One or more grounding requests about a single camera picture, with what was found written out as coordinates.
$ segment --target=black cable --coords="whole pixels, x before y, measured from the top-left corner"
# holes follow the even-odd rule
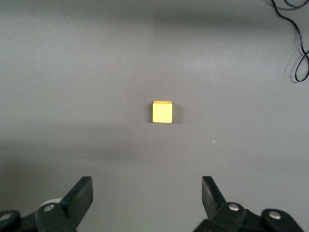
[[[296,32],[297,32],[298,37],[299,37],[300,48],[301,48],[301,51],[302,51],[302,58],[301,58],[300,62],[298,63],[298,65],[297,65],[297,67],[296,67],[296,70],[295,70],[295,80],[296,80],[296,82],[303,82],[303,81],[306,80],[307,77],[309,76],[309,57],[308,57],[309,51],[305,51],[305,49],[304,49],[304,47],[303,47],[303,38],[302,38],[301,32],[300,32],[299,27],[297,26],[297,24],[296,24],[293,20],[291,20],[290,18],[281,15],[280,12],[278,11],[278,7],[277,7],[275,1],[274,1],[274,0],[271,0],[271,2],[272,2],[273,6],[274,6],[274,8],[275,8],[276,14],[277,14],[280,18],[283,18],[283,19],[289,21],[290,23],[292,23],[293,26],[294,26],[294,28],[296,29]],[[299,8],[305,6],[305,5],[309,2],[309,0],[306,0],[306,1],[305,1],[303,4],[301,4],[301,5],[293,5],[293,4],[291,4],[288,0],[284,0],[284,2],[285,2],[288,6],[290,6],[290,7],[292,7],[292,8],[299,9]],[[301,63],[303,62],[303,60],[305,60],[305,61],[307,62],[307,64],[308,64],[308,71],[307,71],[307,74],[305,75],[305,77],[303,77],[302,79],[299,79],[298,76],[297,76],[297,71],[298,71],[299,66],[300,66]]]

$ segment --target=gray surface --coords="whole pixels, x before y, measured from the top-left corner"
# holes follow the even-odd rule
[[[285,14],[308,48],[308,7]],[[296,39],[263,0],[1,1],[0,209],[26,215],[91,175],[80,232],[190,232],[211,175],[309,231]],[[155,100],[174,123],[151,123]]]

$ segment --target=screw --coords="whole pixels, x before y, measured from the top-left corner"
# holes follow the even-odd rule
[[[54,208],[54,205],[53,205],[53,204],[50,204],[50,205],[46,206],[46,207],[43,209],[43,211],[44,211],[44,212],[48,212],[48,211],[51,211],[53,208]]]
[[[273,219],[280,219],[280,218],[281,218],[281,215],[280,215],[278,212],[276,212],[276,211],[270,211],[268,214],[269,214],[270,217],[272,217]]]
[[[8,213],[8,214],[4,214],[0,217],[0,221],[4,221],[9,219],[11,216],[13,215],[13,213]]]
[[[239,211],[239,206],[232,203],[228,206],[230,208],[230,210],[233,210],[233,211]]]

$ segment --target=yellow cube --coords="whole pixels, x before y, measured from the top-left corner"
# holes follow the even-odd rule
[[[154,101],[153,122],[171,123],[173,114],[173,104],[171,101]]]

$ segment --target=table surface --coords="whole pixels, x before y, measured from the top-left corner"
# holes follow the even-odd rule
[[[283,12],[305,49],[308,9]],[[80,232],[190,232],[210,175],[309,231],[309,81],[290,81],[298,40],[270,1],[1,1],[0,41],[1,210],[90,175]]]

